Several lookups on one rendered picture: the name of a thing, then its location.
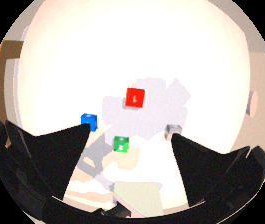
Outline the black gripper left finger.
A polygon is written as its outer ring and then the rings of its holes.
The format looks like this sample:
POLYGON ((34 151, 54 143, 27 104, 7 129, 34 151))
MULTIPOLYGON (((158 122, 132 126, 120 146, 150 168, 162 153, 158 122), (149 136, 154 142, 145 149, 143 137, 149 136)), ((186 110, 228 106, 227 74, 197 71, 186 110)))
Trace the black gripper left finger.
POLYGON ((91 135, 91 124, 77 124, 61 131, 34 136, 26 129, 6 121, 11 144, 28 156, 38 175, 57 200, 63 201, 65 189, 75 171, 77 161, 91 135))

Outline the red block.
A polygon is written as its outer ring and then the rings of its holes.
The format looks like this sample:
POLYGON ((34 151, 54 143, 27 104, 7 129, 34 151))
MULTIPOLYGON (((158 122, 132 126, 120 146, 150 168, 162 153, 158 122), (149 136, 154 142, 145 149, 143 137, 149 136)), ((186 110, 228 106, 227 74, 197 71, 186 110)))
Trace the red block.
POLYGON ((143 108, 145 89, 127 88, 125 107, 143 108))

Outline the blue block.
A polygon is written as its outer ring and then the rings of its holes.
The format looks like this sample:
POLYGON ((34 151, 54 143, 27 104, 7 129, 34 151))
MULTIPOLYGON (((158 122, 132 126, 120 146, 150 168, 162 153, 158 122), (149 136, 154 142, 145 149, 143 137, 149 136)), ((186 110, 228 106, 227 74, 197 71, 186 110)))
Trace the blue block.
POLYGON ((93 113, 83 113, 83 115, 80 116, 80 123, 81 124, 85 124, 85 123, 91 124, 91 131, 95 132, 95 131, 97 131, 96 116, 97 115, 93 115, 93 113))

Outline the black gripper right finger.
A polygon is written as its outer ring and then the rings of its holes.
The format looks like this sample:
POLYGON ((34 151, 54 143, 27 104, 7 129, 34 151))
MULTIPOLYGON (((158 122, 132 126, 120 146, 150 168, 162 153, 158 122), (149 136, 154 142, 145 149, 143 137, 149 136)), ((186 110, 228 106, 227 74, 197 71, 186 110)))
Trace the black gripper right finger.
POLYGON ((248 156, 250 149, 249 145, 222 155, 175 132, 172 133, 171 144, 189 206, 205 201, 206 194, 220 183, 236 161, 248 156))

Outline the green block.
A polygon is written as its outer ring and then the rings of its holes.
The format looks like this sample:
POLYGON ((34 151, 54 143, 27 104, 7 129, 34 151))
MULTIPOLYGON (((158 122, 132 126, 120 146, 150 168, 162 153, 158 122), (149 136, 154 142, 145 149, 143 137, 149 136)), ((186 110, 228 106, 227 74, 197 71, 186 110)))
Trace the green block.
POLYGON ((113 145, 113 152, 124 152, 128 151, 129 137, 115 136, 115 145, 113 145))

